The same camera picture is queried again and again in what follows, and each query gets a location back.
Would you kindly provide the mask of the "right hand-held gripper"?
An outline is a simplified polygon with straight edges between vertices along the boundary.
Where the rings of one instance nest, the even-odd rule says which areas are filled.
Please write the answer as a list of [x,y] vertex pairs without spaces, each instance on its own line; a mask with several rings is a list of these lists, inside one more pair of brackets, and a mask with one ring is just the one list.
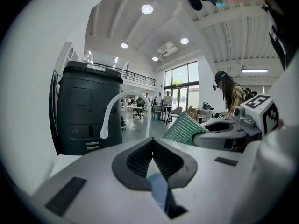
[[193,143],[197,147],[222,151],[244,151],[246,146],[266,136],[279,125],[279,113],[272,98],[256,95],[235,107],[233,120],[243,129],[233,129],[230,119],[213,119],[202,123],[208,131],[218,133],[197,134]]

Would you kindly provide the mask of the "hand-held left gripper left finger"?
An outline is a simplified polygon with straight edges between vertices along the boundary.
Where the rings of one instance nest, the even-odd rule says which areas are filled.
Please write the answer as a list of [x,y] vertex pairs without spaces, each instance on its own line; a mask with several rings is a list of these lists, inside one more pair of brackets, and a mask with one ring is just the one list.
[[168,216],[148,191],[128,189],[112,172],[114,157],[141,139],[83,155],[48,179],[34,193],[41,204],[48,201],[73,178],[86,180],[63,218],[76,224],[164,224]]

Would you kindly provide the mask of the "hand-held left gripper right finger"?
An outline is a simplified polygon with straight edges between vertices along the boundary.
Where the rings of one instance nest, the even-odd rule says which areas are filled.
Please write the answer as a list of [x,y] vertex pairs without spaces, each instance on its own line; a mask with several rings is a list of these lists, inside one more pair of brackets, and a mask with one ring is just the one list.
[[152,215],[154,224],[229,224],[242,154],[153,139],[153,156],[175,165],[167,182],[169,211]]

